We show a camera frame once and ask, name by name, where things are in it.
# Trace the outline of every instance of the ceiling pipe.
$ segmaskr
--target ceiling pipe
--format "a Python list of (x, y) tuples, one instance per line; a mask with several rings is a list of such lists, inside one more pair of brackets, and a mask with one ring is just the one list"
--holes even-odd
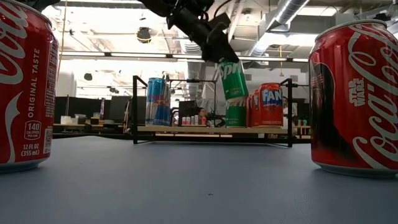
[(247, 53), (250, 56), (261, 56), (272, 43), (268, 41), (269, 31), (282, 25), (289, 25), (294, 17), (310, 0), (280, 0), (270, 22), (266, 21), (266, 32), (259, 38), (255, 46)]
[(241, 18), (242, 12), (244, 5), (246, 3), (246, 0), (235, 0), (234, 6), (233, 6), (233, 11), (235, 11), (234, 16), (230, 17), (232, 24), (231, 27), (228, 29), (228, 42), (231, 42), (232, 37), (235, 33), (236, 26), (239, 23), (239, 20)]

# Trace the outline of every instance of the black metal rack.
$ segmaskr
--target black metal rack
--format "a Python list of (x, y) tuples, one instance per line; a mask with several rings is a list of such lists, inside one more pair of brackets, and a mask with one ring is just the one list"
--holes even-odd
[[(181, 82), (190, 82), (191, 80), (173, 80), (173, 81), (181, 81)], [(288, 120), (288, 128), (287, 128), (287, 138), (286, 139), (269, 139), (269, 138), (247, 138), (247, 137), (228, 137), (224, 138), (222, 137), (223, 134), (218, 133), (219, 137), (190, 137), (190, 136), (177, 136), (175, 134), (176, 131), (170, 131), (170, 133), (174, 133), (172, 136), (158, 136), (156, 133), (160, 132), (166, 132), (168, 128), (171, 127), (163, 127), (159, 128), (160, 131), (156, 131), (153, 128), (146, 129), (142, 126), (140, 126), (139, 130), (139, 125), (138, 125), (138, 118), (137, 118), (137, 112), (138, 112), (138, 106), (137, 106), (137, 88), (138, 88), (138, 82), (141, 82), (144, 86), (148, 86), (146, 82), (144, 82), (141, 78), (138, 76), (134, 75), (133, 76), (133, 82), (132, 82), (132, 89), (133, 89), (133, 96), (132, 96), (132, 108), (131, 108), (131, 113), (132, 113), (132, 124), (131, 124), (131, 131), (132, 131), (132, 140), (134, 144), (138, 144), (139, 141), (195, 141), (195, 142), (241, 142), (241, 143), (266, 143), (266, 144), (286, 144), (287, 147), (292, 147), (294, 143), (294, 137), (293, 137), (293, 125), (292, 125), (292, 111), (293, 111), (293, 105), (292, 105), (292, 99), (293, 99), (293, 88), (298, 87), (297, 84), (294, 84), (291, 78), (288, 78), (284, 80), (282, 83), (280, 83), (283, 86), (287, 87), (287, 102), (288, 102), (288, 115), (287, 115), (287, 120)], [(223, 133), (228, 133), (226, 128), (219, 128), (218, 130), (223, 130)]]

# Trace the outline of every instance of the green soda can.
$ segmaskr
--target green soda can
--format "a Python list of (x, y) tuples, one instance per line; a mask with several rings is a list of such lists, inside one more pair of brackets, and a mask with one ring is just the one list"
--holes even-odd
[(223, 60), (218, 64), (218, 69), (223, 82), (225, 99), (227, 101), (234, 98), (246, 99), (249, 92), (244, 79), (242, 61), (233, 63)]
[(229, 102), (226, 109), (227, 128), (246, 127), (246, 100)]

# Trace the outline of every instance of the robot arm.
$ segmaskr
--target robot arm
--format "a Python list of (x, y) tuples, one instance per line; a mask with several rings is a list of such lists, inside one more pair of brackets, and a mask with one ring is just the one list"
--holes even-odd
[[(38, 11), (60, 0), (17, 0)], [(139, 0), (146, 8), (158, 16), (166, 17), (169, 29), (177, 26), (187, 34), (191, 41), (197, 43), (202, 51), (202, 59), (218, 63), (226, 59), (238, 62), (234, 50), (228, 42), (228, 36), (223, 32), (231, 23), (223, 13), (212, 21), (208, 20), (207, 10), (214, 0)]]

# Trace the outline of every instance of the desk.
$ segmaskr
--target desk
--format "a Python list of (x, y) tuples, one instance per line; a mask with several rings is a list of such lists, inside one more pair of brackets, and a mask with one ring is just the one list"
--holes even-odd
[(310, 146), (84, 137), (0, 175), (1, 223), (394, 223), (398, 179), (329, 174)]

